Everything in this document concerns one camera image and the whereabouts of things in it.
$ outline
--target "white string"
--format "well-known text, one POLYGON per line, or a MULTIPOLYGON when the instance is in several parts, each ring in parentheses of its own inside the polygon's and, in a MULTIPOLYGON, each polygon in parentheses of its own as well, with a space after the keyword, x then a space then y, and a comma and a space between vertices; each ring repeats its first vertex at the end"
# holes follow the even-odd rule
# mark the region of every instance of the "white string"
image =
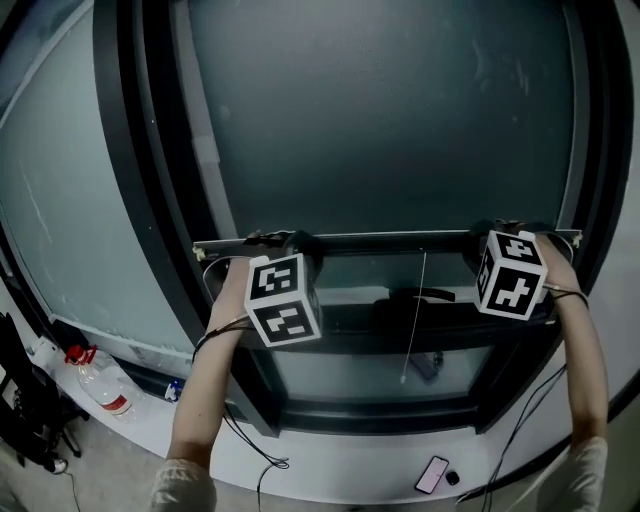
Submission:
POLYGON ((416 333, 416 324, 418 323, 418 313, 420 312, 420 303, 422 302, 422 283, 424 281, 424 267, 427 264, 427 253, 422 255, 422 275, 420 275, 420 291, 418 292, 418 305, 416 306, 416 316, 413 319, 413 329, 411 329, 411 340, 409 341, 409 350, 407 350, 407 357, 404 359, 404 368, 402 369, 402 375, 400 376, 400 384, 407 382, 407 364, 409 363, 409 354, 411 354, 411 346, 413 345, 413 336, 416 333))

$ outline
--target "pink phone case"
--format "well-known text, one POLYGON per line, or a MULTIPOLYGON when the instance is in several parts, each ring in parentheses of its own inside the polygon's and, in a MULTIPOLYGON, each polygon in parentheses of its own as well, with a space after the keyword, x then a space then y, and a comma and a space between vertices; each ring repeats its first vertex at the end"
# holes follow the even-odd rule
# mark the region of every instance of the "pink phone case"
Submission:
POLYGON ((436 485, 438 485, 438 482, 442 478, 442 475, 444 475, 448 466, 448 460, 441 459, 440 457, 434 457, 431 459, 427 469, 424 470, 424 473, 416 484, 416 490, 425 494, 431 494, 436 488, 436 485))

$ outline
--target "water bottle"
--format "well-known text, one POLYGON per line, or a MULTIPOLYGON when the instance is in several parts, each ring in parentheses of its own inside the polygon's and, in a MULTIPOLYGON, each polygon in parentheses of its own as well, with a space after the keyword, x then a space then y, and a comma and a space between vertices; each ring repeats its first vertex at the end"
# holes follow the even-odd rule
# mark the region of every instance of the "water bottle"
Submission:
POLYGON ((114 418, 125 423, 140 418, 146 395, 109 354, 74 345, 64 362, 78 367, 80 387, 114 418))

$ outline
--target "forearm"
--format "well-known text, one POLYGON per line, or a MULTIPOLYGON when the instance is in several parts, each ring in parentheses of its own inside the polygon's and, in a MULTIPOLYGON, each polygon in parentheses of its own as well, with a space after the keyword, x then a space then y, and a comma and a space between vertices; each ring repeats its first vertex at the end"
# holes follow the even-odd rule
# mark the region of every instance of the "forearm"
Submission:
MULTIPOLYGON (((222 327, 244 310, 237 301, 221 295, 207 332, 222 327)), ((220 430, 233 353, 240 331, 230 331, 207 341, 196 356, 173 420, 168 459, 187 459, 208 469, 211 450, 220 430)))
POLYGON ((562 322, 573 422, 572 446, 606 434, 609 394, 598 333, 587 306, 572 295, 557 299, 562 322))

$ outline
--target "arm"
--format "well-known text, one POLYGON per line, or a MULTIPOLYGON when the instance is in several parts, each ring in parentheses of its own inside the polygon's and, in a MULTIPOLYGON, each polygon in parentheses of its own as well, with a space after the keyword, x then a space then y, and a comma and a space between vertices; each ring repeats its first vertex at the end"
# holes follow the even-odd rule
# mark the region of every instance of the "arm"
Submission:
MULTIPOLYGON (((538 237, 538 245, 549 268, 547 281, 567 290, 580 290, 576 274, 569 262, 546 237, 538 237)), ((562 292, 552 292, 555 297, 562 292)), ((562 322, 567 358, 569 406, 575 449, 593 437, 605 437, 609 392, 607 371, 598 333, 589 309, 580 297, 570 295, 556 299, 562 322)))
MULTIPOLYGON (((211 310, 207 332, 244 314, 249 261, 231 262, 224 287, 211 310)), ((233 352, 242 331, 231 331, 207 341, 198 352, 173 419, 167 459, 185 459, 209 471, 227 393, 233 352)))

